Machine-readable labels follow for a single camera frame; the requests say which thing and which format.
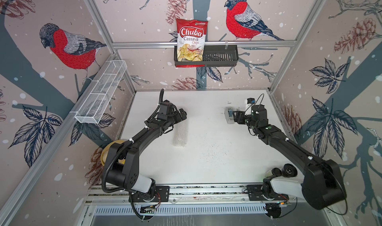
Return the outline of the clear bubble wrap sheet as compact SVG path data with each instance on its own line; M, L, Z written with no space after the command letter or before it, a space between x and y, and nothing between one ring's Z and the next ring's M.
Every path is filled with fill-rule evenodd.
M173 146L185 147L188 141L188 120L177 123L174 131Z

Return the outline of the small grey white device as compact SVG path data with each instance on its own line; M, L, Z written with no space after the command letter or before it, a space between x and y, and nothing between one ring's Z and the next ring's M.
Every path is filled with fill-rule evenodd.
M235 123L234 112L235 112L235 110L232 107L226 107L225 108L224 115L225 115L226 122L228 124L234 124Z

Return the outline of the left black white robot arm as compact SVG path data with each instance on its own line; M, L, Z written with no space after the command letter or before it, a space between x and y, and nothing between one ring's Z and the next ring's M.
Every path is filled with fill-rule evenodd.
M174 125L186 119L187 112L170 101L158 104L153 115L145 121L145 128L123 143L110 146L101 179L102 190L105 193L124 190L154 198L156 183L154 179L140 174L140 155L155 139L172 131Z

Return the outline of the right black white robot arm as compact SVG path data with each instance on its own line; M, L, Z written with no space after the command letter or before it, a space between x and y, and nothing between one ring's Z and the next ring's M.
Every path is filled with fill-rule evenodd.
M278 194L287 194L305 199L317 210L346 200L347 194L338 164L333 160L309 153L289 139L278 127L268 123L264 105L254 105L245 111L225 110L226 120L246 125L250 135L276 149L303 174L303 180L288 184L283 180L280 187L271 179L271 189Z

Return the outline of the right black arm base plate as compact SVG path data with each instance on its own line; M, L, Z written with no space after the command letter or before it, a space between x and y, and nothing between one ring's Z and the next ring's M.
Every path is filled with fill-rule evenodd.
M289 196L276 193L271 186L262 184L247 185L245 192L248 194L250 201L277 201L286 202Z

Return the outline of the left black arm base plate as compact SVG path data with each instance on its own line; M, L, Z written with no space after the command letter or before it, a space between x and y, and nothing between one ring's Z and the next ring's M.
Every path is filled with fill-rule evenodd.
M154 194L136 192L132 194L133 203L159 203L168 202L170 186L156 186Z

